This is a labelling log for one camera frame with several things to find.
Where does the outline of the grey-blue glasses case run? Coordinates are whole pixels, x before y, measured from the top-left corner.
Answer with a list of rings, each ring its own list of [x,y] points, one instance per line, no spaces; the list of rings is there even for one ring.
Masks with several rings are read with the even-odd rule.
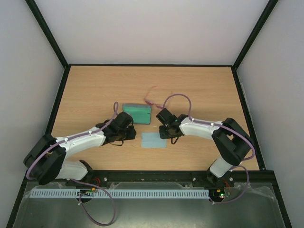
[[[134,124],[149,125],[151,122],[152,108],[143,104],[123,104],[122,109],[133,118]]]

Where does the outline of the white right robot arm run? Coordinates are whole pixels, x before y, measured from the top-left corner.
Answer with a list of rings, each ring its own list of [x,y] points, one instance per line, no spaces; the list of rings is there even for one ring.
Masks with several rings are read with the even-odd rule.
[[[228,171],[255,156],[252,139],[232,118],[212,122],[195,119],[186,114],[176,117],[166,108],[162,109],[156,118],[161,122],[161,139],[197,136],[215,143],[220,156],[207,169],[206,174],[206,180],[212,186],[218,186]]]

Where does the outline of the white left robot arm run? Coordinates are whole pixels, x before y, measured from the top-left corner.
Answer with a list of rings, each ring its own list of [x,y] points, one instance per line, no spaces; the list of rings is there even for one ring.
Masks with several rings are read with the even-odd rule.
[[[70,161],[70,156],[116,141],[124,143],[135,137],[133,118],[126,112],[78,134],[58,138],[45,134],[23,161],[28,169],[26,178],[36,180],[39,185],[55,179],[82,180],[89,173],[90,166],[83,160]]]

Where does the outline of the blue cleaning cloth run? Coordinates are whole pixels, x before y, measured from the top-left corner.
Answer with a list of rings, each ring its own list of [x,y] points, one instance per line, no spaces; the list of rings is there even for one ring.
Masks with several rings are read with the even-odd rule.
[[[141,147],[145,149],[166,148],[167,141],[161,139],[158,132],[141,134]]]

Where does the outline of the black frame corner post right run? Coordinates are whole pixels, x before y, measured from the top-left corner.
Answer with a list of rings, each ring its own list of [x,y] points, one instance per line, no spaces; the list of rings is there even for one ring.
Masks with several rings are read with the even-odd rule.
[[[248,51],[250,50],[251,46],[253,45],[254,41],[256,40],[257,36],[259,35],[260,31],[262,30],[263,26],[265,25],[278,2],[279,0],[269,0],[267,2],[265,8],[263,9],[260,17],[258,18],[255,26],[253,27],[249,37],[247,38],[244,46],[242,47],[238,57],[233,64],[234,70],[237,70],[240,67],[242,61],[244,60],[245,56],[247,55]]]

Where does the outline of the black frame corner post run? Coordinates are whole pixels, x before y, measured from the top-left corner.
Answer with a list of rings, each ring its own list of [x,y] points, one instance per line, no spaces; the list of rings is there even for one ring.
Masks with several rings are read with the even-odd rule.
[[[248,51],[250,50],[251,46],[253,45],[254,41],[256,40],[257,36],[259,35],[260,31],[262,30],[263,26],[265,25],[278,2],[279,0],[269,0],[267,2],[265,8],[263,9],[260,17],[258,18],[255,26],[253,27],[249,37],[247,38],[244,46],[242,47],[238,57],[233,64],[234,70],[237,70],[240,67],[242,61],[244,60],[245,56],[247,55]]]
[[[61,63],[62,67],[66,69],[68,67],[68,62],[66,58],[64,57],[57,41],[55,40],[55,37],[53,36],[46,20],[44,19],[38,5],[34,0],[25,0],[27,6],[29,7],[32,15],[36,19],[38,25],[40,26],[42,32],[44,33],[46,39],[48,40],[50,46],[52,47],[54,53],[56,54],[59,62]]]

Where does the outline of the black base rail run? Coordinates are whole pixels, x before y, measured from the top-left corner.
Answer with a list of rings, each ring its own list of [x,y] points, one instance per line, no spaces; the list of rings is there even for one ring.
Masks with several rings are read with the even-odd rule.
[[[234,183],[271,183],[277,185],[273,171],[232,171],[222,178],[212,178],[208,171],[90,171],[81,181],[97,183],[101,187],[109,188],[111,184],[127,183],[178,183],[182,186],[192,184],[193,187],[205,189],[224,188]]]

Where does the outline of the pink sunglasses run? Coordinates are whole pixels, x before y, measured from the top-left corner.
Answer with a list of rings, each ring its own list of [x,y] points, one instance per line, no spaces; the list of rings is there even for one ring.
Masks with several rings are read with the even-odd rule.
[[[163,109],[165,99],[172,94],[172,90],[166,89],[162,86],[154,85],[147,90],[143,101],[147,105],[155,106],[158,109]]]

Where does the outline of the black frame corner post left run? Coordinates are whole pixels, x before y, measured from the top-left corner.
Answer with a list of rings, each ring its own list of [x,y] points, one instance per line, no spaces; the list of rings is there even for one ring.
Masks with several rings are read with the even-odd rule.
[[[68,62],[66,58],[64,57],[57,41],[55,40],[55,37],[53,36],[46,20],[44,19],[38,5],[34,0],[25,0],[27,6],[29,7],[32,15],[36,19],[38,25],[40,26],[42,32],[44,33],[46,39],[48,40],[50,46],[52,47],[54,53],[56,54],[59,62],[61,63],[62,67],[66,69],[68,67]]]

